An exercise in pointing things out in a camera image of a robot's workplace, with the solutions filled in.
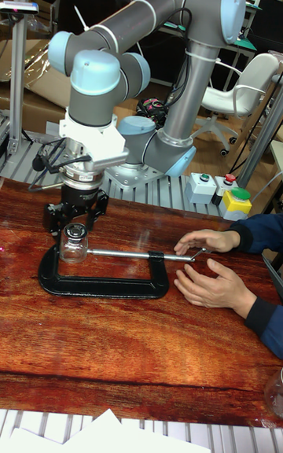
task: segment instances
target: red button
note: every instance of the red button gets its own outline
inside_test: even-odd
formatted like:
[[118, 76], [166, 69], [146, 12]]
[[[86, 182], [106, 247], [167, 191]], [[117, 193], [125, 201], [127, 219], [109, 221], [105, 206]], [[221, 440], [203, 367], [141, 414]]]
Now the red button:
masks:
[[231, 173], [226, 173], [225, 179], [228, 182], [234, 182], [236, 180], [236, 177], [235, 177], [235, 175], [232, 175]]

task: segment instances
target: light blue joint cap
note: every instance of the light blue joint cap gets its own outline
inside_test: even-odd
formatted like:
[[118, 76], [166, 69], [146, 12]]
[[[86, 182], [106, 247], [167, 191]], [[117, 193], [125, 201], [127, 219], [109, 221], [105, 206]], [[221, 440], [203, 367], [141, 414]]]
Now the light blue joint cap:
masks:
[[165, 172], [165, 175], [169, 177], [179, 177], [182, 175], [184, 170], [187, 168], [188, 164], [190, 164], [191, 160], [193, 159], [197, 149], [193, 145], [178, 161], [176, 161], [169, 170]]
[[50, 40], [48, 48], [48, 60], [50, 65], [65, 75], [65, 52], [70, 35], [73, 34], [69, 31], [59, 31]]
[[142, 116], [127, 116], [119, 122], [118, 132], [124, 135], [143, 135], [155, 130], [151, 119]]
[[236, 41], [244, 21], [245, 0], [221, 0], [221, 26], [225, 42]]
[[117, 86], [119, 78], [120, 64], [110, 53], [84, 50], [75, 55], [71, 85], [79, 93], [109, 93]]
[[141, 54], [138, 54], [138, 53], [128, 53], [128, 54], [130, 54], [132, 57], [134, 57], [138, 61], [138, 64], [140, 66], [141, 76], [142, 76], [141, 89], [140, 89], [140, 93], [141, 93], [141, 91], [143, 91], [149, 85], [150, 76], [151, 76], [150, 67], [149, 67], [149, 64], [146, 61], [146, 59]]

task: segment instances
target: wood grain surface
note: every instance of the wood grain surface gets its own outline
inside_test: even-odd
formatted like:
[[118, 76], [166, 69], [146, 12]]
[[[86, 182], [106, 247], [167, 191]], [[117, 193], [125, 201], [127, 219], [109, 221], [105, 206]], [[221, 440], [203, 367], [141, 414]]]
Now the wood grain surface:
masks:
[[[0, 407], [227, 425], [282, 426], [264, 386], [281, 366], [229, 309], [189, 304], [173, 285], [182, 263], [166, 262], [170, 289], [159, 300], [58, 297], [38, 281], [54, 243], [43, 206], [60, 190], [0, 189]], [[221, 219], [110, 200], [90, 248], [174, 253], [187, 231], [227, 227]], [[279, 304], [261, 256], [219, 254], [263, 299]], [[207, 256], [194, 267], [209, 274]], [[147, 278], [146, 261], [88, 256], [62, 274]]]

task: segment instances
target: clear plastic bottle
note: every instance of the clear plastic bottle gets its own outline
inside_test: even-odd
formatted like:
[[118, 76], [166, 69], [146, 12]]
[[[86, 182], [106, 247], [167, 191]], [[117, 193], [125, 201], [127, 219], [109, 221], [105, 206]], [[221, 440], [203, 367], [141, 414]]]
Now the clear plastic bottle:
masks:
[[87, 229], [81, 223], [70, 223], [61, 233], [60, 258], [66, 263], [81, 263], [87, 254]]

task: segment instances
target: glass jar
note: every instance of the glass jar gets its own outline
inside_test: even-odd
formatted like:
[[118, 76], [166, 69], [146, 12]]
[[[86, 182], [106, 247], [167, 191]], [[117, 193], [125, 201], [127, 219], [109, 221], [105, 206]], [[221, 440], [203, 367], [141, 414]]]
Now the glass jar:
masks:
[[60, 258], [66, 263], [81, 263], [87, 254], [87, 229], [81, 223], [70, 223], [61, 233]]
[[267, 406], [280, 418], [283, 418], [283, 367], [266, 383], [264, 397]]

